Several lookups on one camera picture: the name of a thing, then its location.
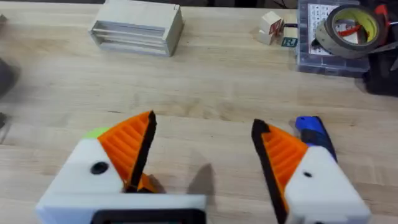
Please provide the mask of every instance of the wooden surface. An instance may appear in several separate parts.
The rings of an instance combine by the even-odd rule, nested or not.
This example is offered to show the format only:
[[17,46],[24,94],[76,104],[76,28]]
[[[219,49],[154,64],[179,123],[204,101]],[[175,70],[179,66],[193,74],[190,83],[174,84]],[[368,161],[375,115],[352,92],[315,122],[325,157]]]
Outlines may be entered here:
[[169,193],[207,194],[209,223],[276,223],[252,121],[292,133],[289,121],[305,114],[324,120],[373,223],[398,223],[398,99],[294,72],[291,49],[253,39],[266,9],[183,7],[176,53],[163,58],[98,49],[87,33],[98,8],[0,2],[0,57],[20,73],[0,99],[12,116],[1,132],[0,223],[38,223],[34,205],[82,135],[151,109],[146,174]]

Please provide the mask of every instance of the blue object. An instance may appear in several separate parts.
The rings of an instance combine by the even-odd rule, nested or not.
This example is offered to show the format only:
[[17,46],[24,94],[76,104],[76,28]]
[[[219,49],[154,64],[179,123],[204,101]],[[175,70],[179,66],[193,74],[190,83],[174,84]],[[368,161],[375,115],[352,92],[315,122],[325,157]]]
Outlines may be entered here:
[[296,119],[295,127],[300,131],[300,138],[305,144],[325,147],[337,162],[335,148],[318,116],[299,116]]
[[321,122],[319,122],[319,118],[315,116],[299,116],[296,119],[295,126],[300,132],[302,132],[304,129],[310,129],[318,131],[324,135],[327,134],[325,128]]

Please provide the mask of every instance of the black screw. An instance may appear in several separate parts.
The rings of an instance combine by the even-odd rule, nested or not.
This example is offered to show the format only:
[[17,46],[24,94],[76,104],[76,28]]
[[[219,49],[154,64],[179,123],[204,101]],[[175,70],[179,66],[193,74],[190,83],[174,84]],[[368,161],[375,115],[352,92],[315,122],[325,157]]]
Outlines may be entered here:
[[305,172],[304,172],[304,176],[310,178],[310,177],[312,177],[312,174],[309,173],[309,172],[307,172],[307,171],[305,171]]
[[90,171],[92,174],[94,175],[99,175],[99,174],[103,174],[105,173],[105,171],[107,171],[109,168],[109,164],[106,162],[97,162],[96,164],[94,164]]

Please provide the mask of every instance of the gray object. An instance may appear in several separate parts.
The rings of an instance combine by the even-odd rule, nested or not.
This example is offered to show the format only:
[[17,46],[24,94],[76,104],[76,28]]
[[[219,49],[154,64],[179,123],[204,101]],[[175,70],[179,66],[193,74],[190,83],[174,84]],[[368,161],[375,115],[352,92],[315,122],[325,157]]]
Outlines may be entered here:
[[359,2],[352,0],[298,1],[298,45],[296,48],[298,71],[344,77],[361,77],[364,72],[369,70],[367,57],[346,59],[334,55],[316,55],[310,53],[311,38],[309,38],[308,31],[312,28],[316,29],[317,26],[308,24],[308,17],[311,15],[308,11],[309,4],[340,6],[344,4],[359,4]]
[[6,62],[0,59],[0,96],[3,96],[14,84],[15,75]]

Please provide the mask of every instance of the white box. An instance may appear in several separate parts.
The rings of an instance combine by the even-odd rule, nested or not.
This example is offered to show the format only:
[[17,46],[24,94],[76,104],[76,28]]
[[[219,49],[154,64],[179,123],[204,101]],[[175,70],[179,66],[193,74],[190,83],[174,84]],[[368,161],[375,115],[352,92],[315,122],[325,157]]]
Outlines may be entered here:
[[102,49],[171,56],[182,27],[179,5],[111,0],[103,4],[89,33]]
[[282,18],[273,11],[264,14],[260,20],[260,30],[273,34],[279,31],[279,27],[282,24]]
[[259,30],[259,32],[257,33],[256,39],[263,43],[263,44],[267,44],[270,45],[272,43],[272,40],[274,38],[274,34],[268,34],[268,32],[264,31],[264,30]]

